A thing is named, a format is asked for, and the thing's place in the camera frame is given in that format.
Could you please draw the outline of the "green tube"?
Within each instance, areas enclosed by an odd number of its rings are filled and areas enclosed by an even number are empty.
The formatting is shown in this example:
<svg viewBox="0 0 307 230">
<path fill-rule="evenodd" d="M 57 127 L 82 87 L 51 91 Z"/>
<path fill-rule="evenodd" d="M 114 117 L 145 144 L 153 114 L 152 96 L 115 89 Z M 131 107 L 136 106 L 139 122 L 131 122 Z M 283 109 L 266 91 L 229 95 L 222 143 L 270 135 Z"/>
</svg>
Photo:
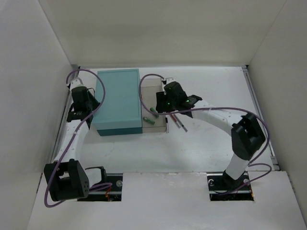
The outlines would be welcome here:
<svg viewBox="0 0 307 230">
<path fill-rule="evenodd" d="M 152 115 L 153 115 L 155 118 L 158 118 L 158 117 L 159 117 L 158 112 L 157 112 L 153 107 L 150 108 L 150 111 L 152 112 Z"/>
<path fill-rule="evenodd" d="M 150 125 L 155 125 L 155 121 L 147 118 L 147 117 L 143 117 L 144 122 L 150 124 Z"/>
</svg>

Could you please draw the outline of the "clear acrylic drawer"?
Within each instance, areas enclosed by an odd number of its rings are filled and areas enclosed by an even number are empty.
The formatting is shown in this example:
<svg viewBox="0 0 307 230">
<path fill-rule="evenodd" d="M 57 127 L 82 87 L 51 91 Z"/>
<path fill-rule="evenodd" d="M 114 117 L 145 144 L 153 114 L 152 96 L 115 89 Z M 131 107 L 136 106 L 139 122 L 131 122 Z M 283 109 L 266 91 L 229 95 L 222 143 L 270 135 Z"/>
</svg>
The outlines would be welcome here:
<svg viewBox="0 0 307 230">
<path fill-rule="evenodd" d="M 163 90 L 160 78 L 152 76 L 143 80 L 141 85 L 141 97 L 148 109 L 156 109 L 156 93 Z M 143 133 L 167 133 L 168 123 L 164 115 L 154 116 L 142 107 L 142 131 Z"/>
</svg>

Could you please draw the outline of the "teal makeup organizer box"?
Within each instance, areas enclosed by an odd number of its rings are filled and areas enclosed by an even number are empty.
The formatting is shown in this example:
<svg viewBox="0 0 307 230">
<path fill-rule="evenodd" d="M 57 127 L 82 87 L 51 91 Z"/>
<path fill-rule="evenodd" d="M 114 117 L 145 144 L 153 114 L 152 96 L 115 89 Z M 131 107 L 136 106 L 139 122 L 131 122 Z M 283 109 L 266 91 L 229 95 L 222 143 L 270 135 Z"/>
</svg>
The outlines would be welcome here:
<svg viewBox="0 0 307 230">
<path fill-rule="evenodd" d="M 97 75 L 106 90 L 105 100 L 92 120 L 98 134 L 102 137 L 141 134 L 139 70 L 102 70 L 98 71 Z"/>
</svg>

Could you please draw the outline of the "grey makeup pencil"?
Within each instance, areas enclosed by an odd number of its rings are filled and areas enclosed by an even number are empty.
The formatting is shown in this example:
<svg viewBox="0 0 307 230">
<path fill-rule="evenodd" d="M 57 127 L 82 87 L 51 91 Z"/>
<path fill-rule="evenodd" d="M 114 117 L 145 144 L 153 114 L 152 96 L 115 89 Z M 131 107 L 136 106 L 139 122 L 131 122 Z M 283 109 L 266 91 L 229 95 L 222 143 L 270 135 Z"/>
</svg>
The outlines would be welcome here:
<svg viewBox="0 0 307 230">
<path fill-rule="evenodd" d="M 178 121 L 178 123 L 181 125 L 181 127 L 183 128 L 183 130 L 185 132 L 188 132 L 187 128 L 184 126 L 184 124 L 182 123 L 182 121 L 179 119 L 179 117 L 177 115 L 174 115 L 174 117 L 176 118 L 176 120 Z"/>
</svg>

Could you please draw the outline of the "red white makeup pencil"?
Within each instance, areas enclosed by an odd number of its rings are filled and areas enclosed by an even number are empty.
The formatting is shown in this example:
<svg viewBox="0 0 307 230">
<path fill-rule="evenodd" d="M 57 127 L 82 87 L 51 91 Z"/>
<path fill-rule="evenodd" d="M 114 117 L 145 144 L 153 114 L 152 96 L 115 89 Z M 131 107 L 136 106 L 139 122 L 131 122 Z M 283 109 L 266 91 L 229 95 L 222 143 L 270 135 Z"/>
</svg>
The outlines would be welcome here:
<svg viewBox="0 0 307 230">
<path fill-rule="evenodd" d="M 170 115 L 171 119 L 173 120 L 173 122 L 176 124 L 176 126 L 178 128 L 181 128 L 181 125 L 179 124 L 179 122 L 177 121 L 177 119 L 173 116 L 173 115 Z"/>
</svg>

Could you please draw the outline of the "black silver makeup pencil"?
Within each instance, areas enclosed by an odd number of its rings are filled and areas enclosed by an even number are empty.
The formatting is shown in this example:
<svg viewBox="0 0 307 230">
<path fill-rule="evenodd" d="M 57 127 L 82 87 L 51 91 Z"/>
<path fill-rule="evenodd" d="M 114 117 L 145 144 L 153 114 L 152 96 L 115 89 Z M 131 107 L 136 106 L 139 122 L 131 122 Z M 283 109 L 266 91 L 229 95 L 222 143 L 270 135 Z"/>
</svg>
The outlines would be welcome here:
<svg viewBox="0 0 307 230">
<path fill-rule="evenodd" d="M 169 125 L 168 125 L 168 118 L 165 117 L 165 126 L 166 126 L 166 133 L 169 133 Z"/>
</svg>

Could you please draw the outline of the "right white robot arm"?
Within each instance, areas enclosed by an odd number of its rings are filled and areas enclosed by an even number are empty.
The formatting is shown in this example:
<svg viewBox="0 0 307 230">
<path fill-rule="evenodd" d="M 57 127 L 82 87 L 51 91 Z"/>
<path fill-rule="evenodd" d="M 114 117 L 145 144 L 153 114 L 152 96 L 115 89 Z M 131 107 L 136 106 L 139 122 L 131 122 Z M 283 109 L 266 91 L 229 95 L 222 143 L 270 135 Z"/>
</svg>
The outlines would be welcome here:
<svg viewBox="0 0 307 230">
<path fill-rule="evenodd" d="M 260 118 L 245 110 L 244 115 L 235 114 L 235 108 L 217 108 L 197 95 L 188 96 L 181 85 L 173 79 L 163 80 L 164 89 L 156 93 L 156 110 L 173 114 L 178 111 L 193 119 L 211 124 L 231 137 L 233 156 L 222 175 L 225 188 L 232 190 L 243 182 L 243 174 L 253 155 L 265 142 Z"/>
</svg>

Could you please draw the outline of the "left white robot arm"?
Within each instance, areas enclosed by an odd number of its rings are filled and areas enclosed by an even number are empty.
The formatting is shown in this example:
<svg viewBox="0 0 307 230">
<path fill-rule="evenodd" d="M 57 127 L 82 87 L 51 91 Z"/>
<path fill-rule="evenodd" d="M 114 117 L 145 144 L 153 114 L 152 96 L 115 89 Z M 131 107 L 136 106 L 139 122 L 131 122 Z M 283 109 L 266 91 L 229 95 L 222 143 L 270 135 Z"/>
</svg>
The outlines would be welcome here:
<svg viewBox="0 0 307 230">
<path fill-rule="evenodd" d="M 82 146 L 90 130 L 93 111 L 100 103 L 89 90 L 78 85 L 71 89 L 70 106 L 64 138 L 52 163 L 44 167 L 47 182 L 46 196 L 56 203 L 88 197 L 91 191 L 103 191 L 110 185 L 102 166 L 83 168 L 80 163 Z"/>
</svg>

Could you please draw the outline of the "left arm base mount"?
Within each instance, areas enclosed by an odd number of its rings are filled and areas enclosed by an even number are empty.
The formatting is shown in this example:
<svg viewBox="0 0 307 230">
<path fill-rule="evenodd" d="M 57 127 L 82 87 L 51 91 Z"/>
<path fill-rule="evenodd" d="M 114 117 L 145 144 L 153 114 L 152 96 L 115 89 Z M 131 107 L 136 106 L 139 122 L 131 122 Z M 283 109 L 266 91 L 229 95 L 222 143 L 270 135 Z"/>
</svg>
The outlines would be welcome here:
<svg viewBox="0 0 307 230">
<path fill-rule="evenodd" d="M 107 182 L 112 183 L 108 188 L 91 192 L 87 198 L 77 199 L 78 202 L 120 202 L 122 200 L 123 174 L 108 173 Z"/>
</svg>

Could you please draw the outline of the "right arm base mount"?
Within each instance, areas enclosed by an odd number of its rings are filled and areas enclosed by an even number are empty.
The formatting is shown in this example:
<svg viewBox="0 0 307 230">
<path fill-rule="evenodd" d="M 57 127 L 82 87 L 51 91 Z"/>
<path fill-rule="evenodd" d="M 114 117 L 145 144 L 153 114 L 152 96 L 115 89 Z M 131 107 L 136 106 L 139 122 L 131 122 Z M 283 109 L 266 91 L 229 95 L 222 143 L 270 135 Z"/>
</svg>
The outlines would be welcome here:
<svg viewBox="0 0 307 230">
<path fill-rule="evenodd" d="M 207 182 L 210 201 L 254 201 L 251 185 L 243 185 L 249 180 L 244 173 L 236 185 L 228 186 L 222 173 L 208 173 Z"/>
</svg>

